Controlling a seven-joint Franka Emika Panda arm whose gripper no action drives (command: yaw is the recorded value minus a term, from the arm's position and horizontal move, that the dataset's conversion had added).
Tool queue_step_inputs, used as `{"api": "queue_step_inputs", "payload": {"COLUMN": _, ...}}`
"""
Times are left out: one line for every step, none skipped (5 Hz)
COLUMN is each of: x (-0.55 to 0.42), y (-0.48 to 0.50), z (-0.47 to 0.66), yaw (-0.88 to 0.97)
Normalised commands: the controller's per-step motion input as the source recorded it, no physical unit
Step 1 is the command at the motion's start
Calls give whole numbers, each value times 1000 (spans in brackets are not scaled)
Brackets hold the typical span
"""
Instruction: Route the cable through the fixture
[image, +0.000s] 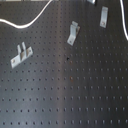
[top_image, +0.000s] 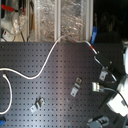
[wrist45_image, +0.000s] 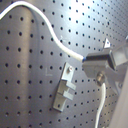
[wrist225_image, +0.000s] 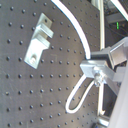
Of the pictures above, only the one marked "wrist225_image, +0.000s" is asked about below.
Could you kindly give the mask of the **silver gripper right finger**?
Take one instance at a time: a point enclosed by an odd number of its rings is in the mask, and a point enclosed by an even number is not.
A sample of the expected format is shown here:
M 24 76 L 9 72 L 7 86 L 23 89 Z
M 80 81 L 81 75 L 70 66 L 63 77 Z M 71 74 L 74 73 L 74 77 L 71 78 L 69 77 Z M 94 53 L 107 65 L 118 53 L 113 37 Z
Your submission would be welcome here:
M 93 60 L 106 60 L 108 66 L 115 72 L 114 82 L 122 82 L 126 71 L 119 64 L 128 60 L 128 37 L 124 37 L 112 47 L 91 53 Z

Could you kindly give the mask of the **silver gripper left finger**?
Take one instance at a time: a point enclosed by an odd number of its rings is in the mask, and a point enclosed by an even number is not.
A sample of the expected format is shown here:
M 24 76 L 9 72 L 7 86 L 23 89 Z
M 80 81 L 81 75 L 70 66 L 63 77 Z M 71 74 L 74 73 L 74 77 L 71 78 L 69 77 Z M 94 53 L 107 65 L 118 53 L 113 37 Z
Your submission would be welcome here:
M 105 60 L 83 60 L 80 68 L 87 78 L 94 79 L 96 87 L 107 84 L 115 94 L 118 94 L 119 87 L 114 82 L 115 72 L 108 67 Z

